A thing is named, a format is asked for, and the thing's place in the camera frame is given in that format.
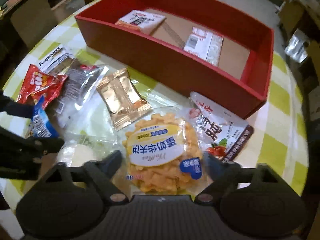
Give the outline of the red snack bag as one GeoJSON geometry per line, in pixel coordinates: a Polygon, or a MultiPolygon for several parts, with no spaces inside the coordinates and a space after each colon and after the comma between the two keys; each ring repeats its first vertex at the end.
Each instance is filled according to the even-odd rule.
{"type": "Polygon", "coordinates": [[[17,102],[36,105],[43,97],[42,108],[56,99],[62,90],[67,75],[44,74],[34,64],[30,64],[18,94],[17,102]]]}

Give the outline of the blue snack pack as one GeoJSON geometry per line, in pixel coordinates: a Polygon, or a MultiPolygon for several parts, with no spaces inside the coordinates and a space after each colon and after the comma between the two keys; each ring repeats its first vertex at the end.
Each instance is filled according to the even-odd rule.
{"type": "Polygon", "coordinates": [[[31,123],[28,129],[28,137],[58,138],[59,134],[49,121],[43,106],[44,96],[42,95],[33,108],[31,123]]]}

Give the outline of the white rice cake bag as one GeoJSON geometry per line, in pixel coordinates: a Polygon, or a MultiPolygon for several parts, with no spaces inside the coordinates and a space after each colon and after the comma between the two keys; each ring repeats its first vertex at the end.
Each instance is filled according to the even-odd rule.
{"type": "Polygon", "coordinates": [[[71,120],[64,136],[65,144],[57,154],[56,162],[68,167],[102,160],[119,148],[110,114],[98,95],[71,120]]]}

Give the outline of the white duck gizzard pouch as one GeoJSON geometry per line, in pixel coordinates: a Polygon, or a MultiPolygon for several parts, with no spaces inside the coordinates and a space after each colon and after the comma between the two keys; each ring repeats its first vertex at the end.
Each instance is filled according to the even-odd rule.
{"type": "Polygon", "coordinates": [[[248,142],[254,128],[244,119],[198,92],[191,92],[191,120],[199,129],[204,152],[222,161],[233,161],[248,142]]]}

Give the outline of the white Kaprons wafer pack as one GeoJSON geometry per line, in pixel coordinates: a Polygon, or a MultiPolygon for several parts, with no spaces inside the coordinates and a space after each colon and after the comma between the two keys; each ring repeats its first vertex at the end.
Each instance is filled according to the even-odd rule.
{"type": "Polygon", "coordinates": [[[38,68],[44,74],[57,75],[71,65],[73,53],[63,45],[58,45],[38,62],[38,68]]]}

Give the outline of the dark clear snack bag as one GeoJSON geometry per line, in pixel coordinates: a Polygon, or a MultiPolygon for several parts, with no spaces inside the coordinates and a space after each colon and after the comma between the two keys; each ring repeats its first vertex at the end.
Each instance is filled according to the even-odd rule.
{"type": "Polygon", "coordinates": [[[66,128],[71,119],[90,100],[107,72],[106,65],[89,65],[74,59],[67,67],[67,79],[59,96],[47,107],[50,121],[58,128],[66,128]]]}

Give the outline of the yellow waffle snack bag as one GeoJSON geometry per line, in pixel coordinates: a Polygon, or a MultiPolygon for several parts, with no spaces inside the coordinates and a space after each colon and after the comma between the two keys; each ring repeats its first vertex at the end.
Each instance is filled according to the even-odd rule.
{"type": "Polygon", "coordinates": [[[122,132],[126,178],[146,194],[194,193],[204,184],[198,127],[176,107],[161,107],[122,132]]]}

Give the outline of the gold foil snack pack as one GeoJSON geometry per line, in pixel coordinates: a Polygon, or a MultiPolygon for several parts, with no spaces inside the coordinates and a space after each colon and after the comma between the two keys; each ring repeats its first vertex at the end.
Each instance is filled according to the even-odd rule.
{"type": "Polygon", "coordinates": [[[97,91],[107,106],[116,131],[129,126],[152,109],[136,90],[126,68],[104,76],[97,91]]]}

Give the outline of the brown cardboard liner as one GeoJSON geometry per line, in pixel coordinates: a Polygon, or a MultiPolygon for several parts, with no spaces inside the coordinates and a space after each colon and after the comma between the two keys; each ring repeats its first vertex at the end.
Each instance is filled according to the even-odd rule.
{"type": "MultiPolygon", "coordinates": [[[[146,12],[165,16],[165,20],[151,33],[151,36],[181,49],[184,48],[193,27],[218,34],[217,31],[204,25],[167,12],[152,8],[146,9],[146,12]]],[[[249,54],[249,49],[224,36],[218,67],[234,78],[241,79],[249,54]]]]}

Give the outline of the red cardboard box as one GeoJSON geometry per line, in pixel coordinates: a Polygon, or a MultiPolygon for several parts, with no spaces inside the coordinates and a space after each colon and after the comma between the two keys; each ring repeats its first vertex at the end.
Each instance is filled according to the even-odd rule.
{"type": "Polygon", "coordinates": [[[101,0],[76,16],[86,44],[188,96],[198,92],[247,118],[261,108],[270,84],[273,30],[217,0],[101,0]],[[133,10],[155,9],[216,31],[249,50],[239,79],[175,45],[116,21],[133,10]]]}

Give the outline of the white barcode snack pack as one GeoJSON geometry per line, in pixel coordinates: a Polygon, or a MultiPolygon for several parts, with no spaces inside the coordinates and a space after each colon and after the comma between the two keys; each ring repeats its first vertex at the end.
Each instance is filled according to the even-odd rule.
{"type": "Polygon", "coordinates": [[[193,27],[183,50],[217,67],[222,44],[222,36],[193,27]]]}

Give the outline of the silver foil bag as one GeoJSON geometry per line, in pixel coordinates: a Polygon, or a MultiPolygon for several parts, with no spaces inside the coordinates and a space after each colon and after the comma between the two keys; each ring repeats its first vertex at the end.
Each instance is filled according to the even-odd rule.
{"type": "Polygon", "coordinates": [[[308,57],[306,49],[309,44],[309,38],[301,30],[296,29],[285,48],[285,54],[296,63],[303,63],[308,57]]]}

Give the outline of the white orange snack pack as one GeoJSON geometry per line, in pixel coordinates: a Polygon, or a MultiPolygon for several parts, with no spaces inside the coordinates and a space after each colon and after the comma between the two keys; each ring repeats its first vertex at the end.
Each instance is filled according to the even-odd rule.
{"type": "Polygon", "coordinates": [[[149,35],[156,30],[165,19],[166,17],[163,15],[133,10],[117,20],[115,25],[149,35]]]}

